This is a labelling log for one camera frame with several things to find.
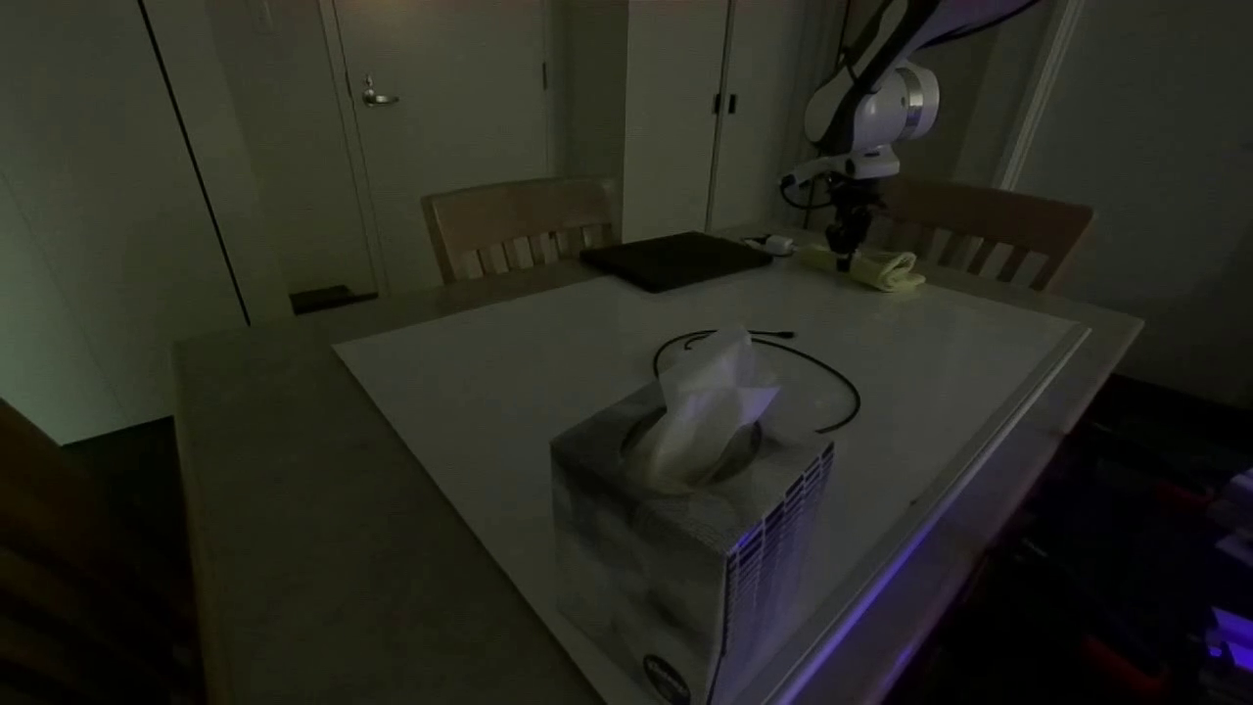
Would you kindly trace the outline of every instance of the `wall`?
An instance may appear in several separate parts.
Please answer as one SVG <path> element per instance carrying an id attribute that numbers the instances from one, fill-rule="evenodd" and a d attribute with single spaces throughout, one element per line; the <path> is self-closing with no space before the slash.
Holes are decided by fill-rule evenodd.
<path id="1" fill-rule="evenodd" d="M 282 319 L 290 316 L 290 297 L 278 238 L 207 24 L 207 0 L 146 0 L 146 10 L 245 304 L 245 319 Z"/>
<path id="2" fill-rule="evenodd" d="M 916 62 L 937 70 L 940 79 L 940 116 L 928 135 L 897 146 L 906 173 L 928 177 L 928 178 L 951 178 L 961 151 L 968 146 L 991 48 L 993 48 L 993 32 L 970 36 L 961 41 L 940 41 L 916 53 Z"/>
<path id="3" fill-rule="evenodd" d="M 1049 0 L 976 40 L 985 40 L 991 48 L 977 66 L 977 87 L 968 95 L 968 122 L 951 161 L 951 178 L 1013 186 L 1017 165 L 1010 158 L 1013 150 L 1031 150 L 1026 141 L 1017 146 L 1017 133 L 1031 130 L 1031 91 L 1045 81 L 1049 49 L 1064 62 L 1064 48 L 1052 48 L 1052 36 L 1062 36 L 1069 15 L 1079 15 L 1079 5 L 1085 0 Z"/>
<path id="4" fill-rule="evenodd" d="M 1096 203 L 1069 288 L 1146 316 L 1122 370 L 1253 408 L 1249 0 L 1100 0 L 1022 186 Z"/>
<path id="5" fill-rule="evenodd" d="M 3 5 L 0 91 L 0 394 L 60 442 L 168 413 L 244 302 L 142 5 Z"/>
<path id="6" fill-rule="evenodd" d="M 628 5 L 557 0 L 557 168 L 624 178 Z"/>

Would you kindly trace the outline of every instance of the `chair backrest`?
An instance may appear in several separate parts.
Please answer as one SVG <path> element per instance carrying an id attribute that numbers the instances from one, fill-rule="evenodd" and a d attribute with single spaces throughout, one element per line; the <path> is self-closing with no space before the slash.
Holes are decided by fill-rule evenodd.
<path id="1" fill-rule="evenodd" d="M 591 178 L 515 178 L 427 194 L 444 282 L 493 276 L 613 242 Z"/>
<path id="2" fill-rule="evenodd" d="M 869 242 L 916 252 L 923 267 L 1052 288 L 1094 206 L 1043 194 L 897 177 Z"/>
<path id="3" fill-rule="evenodd" d="M 197 694 L 189 631 L 60 446 L 0 400 L 0 702 Z"/>

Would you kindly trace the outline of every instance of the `door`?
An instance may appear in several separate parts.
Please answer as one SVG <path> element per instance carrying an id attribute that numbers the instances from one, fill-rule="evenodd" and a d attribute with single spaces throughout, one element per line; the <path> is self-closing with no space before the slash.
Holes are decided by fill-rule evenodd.
<path id="1" fill-rule="evenodd" d="M 424 194 L 553 177 L 549 0 L 329 0 L 388 288 L 433 284 Z"/>
<path id="2" fill-rule="evenodd" d="M 172 411 L 244 325 L 138 0 L 0 7 L 0 394 L 70 442 Z"/>
<path id="3" fill-rule="evenodd" d="M 778 222 L 778 178 L 800 146 L 808 0 L 731 0 L 723 111 L 710 186 L 710 227 Z"/>
<path id="4" fill-rule="evenodd" d="M 324 48 L 321 7 L 313 0 L 211 0 L 204 15 L 262 186 L 265 238 L 286 295 L 329 284 L 374 295 L 374 255 L 343 146 L 343 81 Z"/>
<path id="5" fill-rule="evenodd" d="M 629 0 L 624 233 L 703 231 L 728 0 Z"/>

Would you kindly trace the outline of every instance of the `table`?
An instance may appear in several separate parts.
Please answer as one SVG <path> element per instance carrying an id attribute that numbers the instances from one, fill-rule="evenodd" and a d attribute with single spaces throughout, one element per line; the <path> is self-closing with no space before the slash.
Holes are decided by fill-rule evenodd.
<path id="1" fill-rule="evenodd" d="M 557 267 L 180 343 L 180 457 L 217 702 L 594 702 L 329 343 L 582 282 Z M 793 702 L 880 694 L 1141 319 L 977 288 L 1094 336 L 916 553 L 864 586 Z"/>

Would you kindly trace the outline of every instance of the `black cable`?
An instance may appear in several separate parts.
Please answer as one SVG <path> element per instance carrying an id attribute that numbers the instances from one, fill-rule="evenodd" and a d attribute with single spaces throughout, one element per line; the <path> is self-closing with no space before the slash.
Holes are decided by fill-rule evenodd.
<path id="1" fill-rule="evenodd" d="M 688 347 L 693 342 L 703 342 L 703 336 L 714 336 L 714 329 L 688 329 L 688 331 L 677 331 L 677 336 L 662 342 L 662 343 L 655 347 L 655 374 L 662 374 L 662 355 L 667 355 L 675 343 L 685 343 L 685 347 Z M 782 342 L 793 342 L 790 329 L 749 329 L 749 336 L 752 336 L 752 343 L 778 347 L 778 352 L 787 352 L 787 355 L 800 355 L 800 360 L 821 369 L 829 379 L 839 379 L 839 382 L 848 390 L 848 411 L 846 411 L 840 420 L 834 420 L 834 423 L 813 425 L 813 436 L 834 436 L 834 429 L 848 425 L 848 423 L 860 413 L 860 386 L 856 386 L 846 370 L 829 369 L 826 360 L 820 360 L 820 355 L 809 355 L 809 352 L 801 352 L 801 347 L 782 343 Z"/>
<path id="2" fill-rule="evenodd" d="M 846 49 L 854 36 L 854 0 L 846 0 L 846 15 L 839 20 L 839 48 Z"/>
<path id="3" fill-rule="evenodd" d="M 800 206 L 800 227 L 813 227 L 813 210 L 820 210 L 820 191 L 809 186 L 809 198 L 808 198 L 808 206 Z"/>
<path id="4" fill-rule="evenodd" d="M 778 198 L 782 198 L 787 206 L 809 216 L 809 210 L 834 206 L 834 203 L 839 203 L 834 191 L 840 191 L 846 185 L 854 185 L 854 178 L 840 177 L 840 173 L 821 173 L 821 177 L 813 177 L 813 178 L 808 178 L 808 185 L 793 185 L 790 177 L 782 177 L 782 178 L 778 178 Z"/>
<path id="5" fill-rule="evenodd" d="M 840 70 L 848 70 L 854 81 L 860 81 L 856 66 L 854 66 L 854 49 L 839 48 Z"/>

